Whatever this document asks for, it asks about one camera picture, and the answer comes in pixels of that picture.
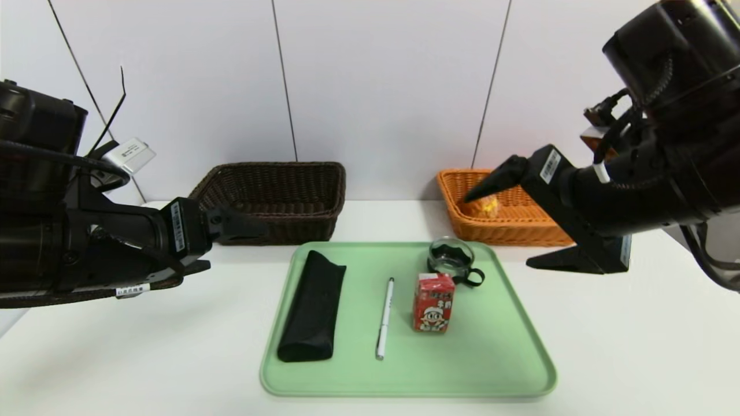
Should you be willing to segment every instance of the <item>label sticker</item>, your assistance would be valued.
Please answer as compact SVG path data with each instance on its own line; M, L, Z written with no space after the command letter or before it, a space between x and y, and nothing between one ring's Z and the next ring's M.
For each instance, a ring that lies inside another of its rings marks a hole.
M148 283L138 284L136 286L118 287L115 289L115 296L117 298L133 298L139 296L144 292L148 292L151 289L151 285Z
M183 218L180 215L180 202L175 202L170 208L172 212L172 230L175 234L175 252L185 249L185 233L183 232Z
M542 171L539 173L540 178L542 178L546 184L550 184L550 181L553 180L557 165L560 164L560 159L562 159L560 153L553 149L548 156L548 160L545 162L545 167L543 167Z
M141 151L141 148L139 147L139 145L136 143L132 143L130 146L126 148L126 150L124 150L121 153L121 156L123 156L124 158L128 158L130 156L136 155L140 151Z
M619 253L619 260L625 266L630 266L630 251L632 249L632 235L622 237L622 251Z

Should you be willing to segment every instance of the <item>orange wicker basket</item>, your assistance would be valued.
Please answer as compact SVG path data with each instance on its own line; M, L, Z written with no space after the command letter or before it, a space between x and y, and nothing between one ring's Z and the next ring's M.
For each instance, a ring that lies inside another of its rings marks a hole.
M490 170L481 169L449 169L437 175L452 229L458 238L496 246L568 246L573 243L522 187L496 195L499 213L495 218L474 218L463 214L458 203L489 173Z

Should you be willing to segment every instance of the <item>white table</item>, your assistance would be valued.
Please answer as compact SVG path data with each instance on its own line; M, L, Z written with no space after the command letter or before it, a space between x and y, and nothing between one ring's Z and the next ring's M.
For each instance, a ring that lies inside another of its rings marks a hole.
M334 241L451 234L441 202L348 201ZM558 369L539 400L280 398L258 372L294 247L215 246L177 289L32 309L0 339L0 415L737 415L740 297L662 231L631 270L529 269L496 248Z

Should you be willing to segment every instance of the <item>glass cup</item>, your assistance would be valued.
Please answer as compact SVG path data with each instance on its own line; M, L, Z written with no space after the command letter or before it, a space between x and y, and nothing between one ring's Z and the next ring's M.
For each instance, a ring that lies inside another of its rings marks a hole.
M426 261L430 273L446 273L452 277L455 284L466 284L477 287L483 284L485 275L479 269L473 268L475 254L464 241L452 237L442 237L434 240L429 246ZM470 280L472 273L480 276L480 281Z

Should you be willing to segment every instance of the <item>white label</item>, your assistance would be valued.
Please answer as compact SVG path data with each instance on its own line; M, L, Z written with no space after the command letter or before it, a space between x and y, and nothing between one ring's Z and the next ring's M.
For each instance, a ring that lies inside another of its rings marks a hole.
M150 288L151 285L148 283L138 284L136 286L118 287L115 290L115 296L117 298L133 298L134 296L148 292Z
M625 266L630 266L630 251L632 249L632 236L625 235L622 237L622 251L619 253L619 260Z
M545 167L543 167L542 171L539 173L540 178L542 178L546 184L550 184L550 181L553 180L553 175L555 175L557 165L560 164L560 159L562 159L560 153L553 149L548 156L548 161L545 162Z
M185 248L185 233L183 232L183 218L180 215L180 203L175 202L170 208L172 212L172 230L175 233L175 252Z

